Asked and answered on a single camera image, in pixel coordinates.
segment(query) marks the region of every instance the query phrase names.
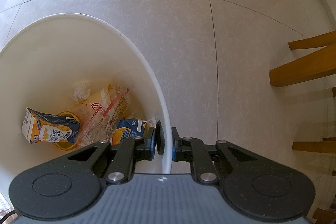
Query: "white tissue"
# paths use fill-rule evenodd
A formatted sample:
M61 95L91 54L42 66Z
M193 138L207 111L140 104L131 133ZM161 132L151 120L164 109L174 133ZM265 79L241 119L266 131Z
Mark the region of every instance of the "white tissue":
M91 89L90 82L85 81L76 85L74 92L71 94L71 98L78 104L79 102L86 100L90 97Z

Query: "marble floor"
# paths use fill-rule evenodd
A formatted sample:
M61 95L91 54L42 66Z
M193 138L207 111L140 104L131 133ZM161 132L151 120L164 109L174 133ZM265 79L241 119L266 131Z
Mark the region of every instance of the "marble floor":
M330 206L336 156L292 151L291 144L336 135L336 78L284 88L268 78L270 69L309 52L290 51L287 42L333 30L320 0L0 0L0 48L35 20L65 12L100 18L131 39L181 136L226 139L294 167L316 187L308 216Z

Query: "black cable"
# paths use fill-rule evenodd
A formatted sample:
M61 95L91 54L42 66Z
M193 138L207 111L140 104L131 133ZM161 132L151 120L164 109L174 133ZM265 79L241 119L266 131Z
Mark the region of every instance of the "black cable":
M4 223L5 220L6 220L7 218L9 218L11 215L14 215L14 213L15 213L15 210L10 211L9 213L7 213L3 218L1 218L1 220L0 220L0 224Z

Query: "white crosshair logo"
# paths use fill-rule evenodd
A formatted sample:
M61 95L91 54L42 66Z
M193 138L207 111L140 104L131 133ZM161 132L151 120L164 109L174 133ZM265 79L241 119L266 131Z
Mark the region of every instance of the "white crosshair logo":
M168 180L168 178L166 178L166 177L159 177L160 182L166 182L167 180Z

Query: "silver screw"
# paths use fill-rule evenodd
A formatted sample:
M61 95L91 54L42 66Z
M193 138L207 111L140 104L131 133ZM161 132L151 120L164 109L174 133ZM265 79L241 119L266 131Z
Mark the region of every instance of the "silver screw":
M109 175L107 176L107 178L112 181L119 181L122 180L124 177L125 175L120 172L109 173Z
M213 181L217 178L217 176L214 173L203 173L201 175L201 180L204 181Z

